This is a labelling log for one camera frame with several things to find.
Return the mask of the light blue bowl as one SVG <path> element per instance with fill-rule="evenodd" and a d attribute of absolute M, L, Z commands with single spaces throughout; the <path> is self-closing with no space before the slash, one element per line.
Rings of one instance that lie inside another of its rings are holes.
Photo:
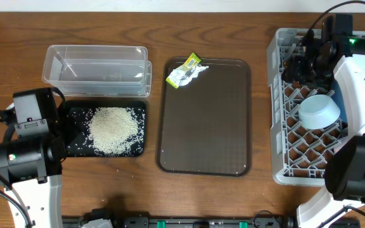
<path fill-rule="evenodd" d="M 301 102 L 298 116 L 303 128 L 323 129 L 338 120 L 340 109 L 331 97 L 317 94 Z"/>

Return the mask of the pile of rice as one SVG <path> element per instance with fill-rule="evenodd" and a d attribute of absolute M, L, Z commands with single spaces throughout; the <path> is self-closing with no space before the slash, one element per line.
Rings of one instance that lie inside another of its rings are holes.
<path fill-rule="evenodd" d="M 120 143 L 137 133 L 137 123 L 121 108 L 100 108 L 91 120 L 90 131 L 100 151 L 115 152 Z"/>

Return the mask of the yellow wrapper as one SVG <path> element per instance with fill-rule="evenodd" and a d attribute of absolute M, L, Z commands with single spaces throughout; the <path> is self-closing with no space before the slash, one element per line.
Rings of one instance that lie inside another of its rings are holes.
<path fill-rule="evenodd" d="M 191 53 L 188 59 L 179 67 L 174 69 L 165 79 L 172 87 L 178 89 L 179 87 L 188 85 L 194 78 L 208 66 L 202 66 L 201 59 L 195 53 Z"/>

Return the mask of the dark blue plate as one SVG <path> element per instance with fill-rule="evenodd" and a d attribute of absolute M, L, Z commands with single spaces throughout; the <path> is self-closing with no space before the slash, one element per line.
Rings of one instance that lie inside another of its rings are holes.
<path fill-rule="evenodd" d="M 342 92 L 341 92 L 340 86 L 339 86 L 339 84 L 336 80 L 332 81 L 330 89 L 335 92 L 334 95 L 331 96 L 331 98 L 340 109 L 339 118 L 343 122 L 347 123 L 348 122 L 347 121 L 347 114 L 346 114 L 346 110 L 345 110 L 345 105 L 344 105 L 344 101 L 343 101 Z"/>

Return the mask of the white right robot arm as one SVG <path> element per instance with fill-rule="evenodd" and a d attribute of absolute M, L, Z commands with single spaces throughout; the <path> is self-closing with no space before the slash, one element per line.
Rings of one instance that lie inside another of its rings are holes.
<path fill-rule="evenodd" d="M 304 55 L 286 61 L 283 81 L 328 87 L 337 82 L 345 107 L 348 138 L 327 163 L 324 186 L 297 208 L 299 227 L 329 227 L 365 205 L 365 39 L 353 35 L 352 15 L 321 16 L 320 38 L 310 28 Z"/>

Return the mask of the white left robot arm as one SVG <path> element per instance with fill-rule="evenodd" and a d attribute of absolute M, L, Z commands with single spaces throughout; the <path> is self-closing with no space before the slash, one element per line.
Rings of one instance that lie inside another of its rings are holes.
<path fill-rule="evenodd" d="M 56 87 L 16 92 L 0 110 L 7 129 L 0 143 L 0 196 L 8 201 L 15 227 L 63 227 L 62 137 Z"/>

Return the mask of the grey dishwasher rack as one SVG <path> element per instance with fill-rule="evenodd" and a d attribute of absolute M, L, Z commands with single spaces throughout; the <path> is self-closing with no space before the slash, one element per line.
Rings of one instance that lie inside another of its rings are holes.
<path fill-rule="evenodd" d="M 298 117 L 301 102 L 311 96 L 334 91 L 310 85 L 282 81 L 284 61 L 303 56 L 301 38 L 304 28 L 280 28 L 267 48 L 267 84 L 271 93 L 272 178 L 281 185 L 321 187 L 326 164 L 348 134 L 347 123 L 340 118 L 323 129 L 305 129 Z"/>

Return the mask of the black plastic tray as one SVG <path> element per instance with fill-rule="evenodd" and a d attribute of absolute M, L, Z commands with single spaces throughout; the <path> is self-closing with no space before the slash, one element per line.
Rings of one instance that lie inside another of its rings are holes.
<path fill-rule="evenodd" d="M 100 108 L 121 108 L 137 123 L 137 133 L 129 136 L 115 152 L 100 151 L 90 136 L 91 120 Z M 59 107 L 65 119 L 64 141 L 68 157 L 137 157 L 143 153 L 146 133 L 146 104 L 124 99 L 70 100 Z"/>

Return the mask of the clear plastic bin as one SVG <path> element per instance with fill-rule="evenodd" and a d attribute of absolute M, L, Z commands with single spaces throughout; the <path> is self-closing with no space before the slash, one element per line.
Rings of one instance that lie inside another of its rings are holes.
<path fill-rule="evenodd" d="M 143 46 L 52 45 L 42 79 L 66 96 L 147 98 L 152 65 Z"/>

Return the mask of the brown serving tray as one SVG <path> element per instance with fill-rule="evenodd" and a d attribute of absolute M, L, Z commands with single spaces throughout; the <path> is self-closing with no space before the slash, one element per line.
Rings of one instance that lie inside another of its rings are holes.
<path fill-rule="evenodd" d="M 188 85 L 163 85 L 156 164 L 175 174 L 241 177 L 252 167 L 251 69 L 202 59 Z"/>

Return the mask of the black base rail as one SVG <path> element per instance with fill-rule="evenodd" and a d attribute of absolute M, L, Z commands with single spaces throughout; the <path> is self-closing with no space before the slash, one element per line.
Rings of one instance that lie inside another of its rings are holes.
<path fill-rule="evenodd" d="M 91 225 L 93 219 L 87 217 L 63 217 L 64 227 L 119 227 L 119 228 L 280 228 L 296 227 L 290 218 L 258 217 L 250 219 L 216 219 L 216 218 L 148 218 L 126 217 L 123 219 L 99 218 Z"/>

